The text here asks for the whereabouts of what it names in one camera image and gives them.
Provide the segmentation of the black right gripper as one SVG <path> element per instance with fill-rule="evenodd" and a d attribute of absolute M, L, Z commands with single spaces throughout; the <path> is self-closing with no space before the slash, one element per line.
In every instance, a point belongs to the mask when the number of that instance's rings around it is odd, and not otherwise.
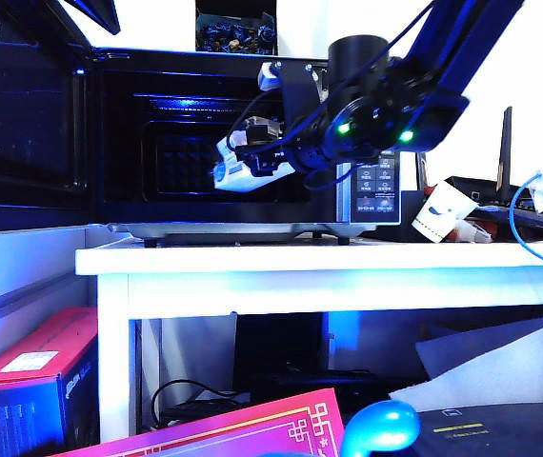
<path fill-rule="evenodd" d="M 279 61 L 275 74 L 280 82 L 284 111 L 281 147 L 270 145 L 236 146 L 234 152 L 254 177 L 275 177 L 335 171 L 335 161 L 323 150 L 330 125 L 321 101 L 313 71 L 305 63 Z"/>

